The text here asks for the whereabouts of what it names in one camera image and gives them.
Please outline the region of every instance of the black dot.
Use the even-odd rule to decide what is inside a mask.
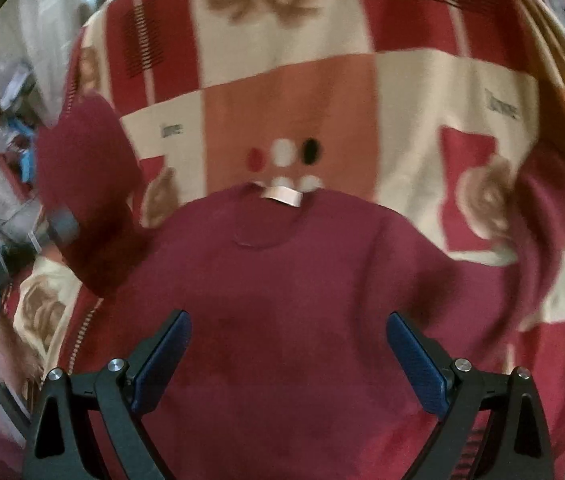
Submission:
[[[320,143],[316,139],[307,139],[303,142],[303,163],[311,166],[316,164],[320,158]]]

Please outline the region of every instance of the metal screw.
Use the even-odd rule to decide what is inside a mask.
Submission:
[[[454,361],[454,364],[456,365],[456,368],[458,368],[458,370],[460,370],[461,372],[469,372],[471,370],[471,363],[466,359],[456,359],[456,361]]]
[[[54,368],[51,372],[47,374],[47,378],[50,381],[57,381],[63,376],[64,372],[60,368]]]
[[[122,359],[112,359],[111,361],[109,361],[107,363],[107,369],[110,372],[118,372],[120,370],[122,370],[122,367],[124,366],[124,360]]]
[[[531,377],[531,372],[527,368],[518,368],[518,376],[522,379],[529,379]]]

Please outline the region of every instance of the blue gripper pad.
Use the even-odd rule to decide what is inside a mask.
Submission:
[[[153,412],[178,367],[192,335],[192,321],[182,311],[165,332],[140,369],[135,380],[131,411],[137,415]]]
[[[443,418],[449,409],[447,381],[396,312],[387,319],[387,341],[423,409]]]

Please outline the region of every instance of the red dot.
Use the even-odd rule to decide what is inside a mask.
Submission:
[[[249,171],[259,173],[264,170],[264,153],[258,148],[252,148],[246,155],[246,166]]]

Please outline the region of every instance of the orange square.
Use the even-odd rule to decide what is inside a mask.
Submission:
[[[376,95],[373,54],[284,66],[206,88],[208,192],[248,181],[299,190],[320,183],[373,200]]]

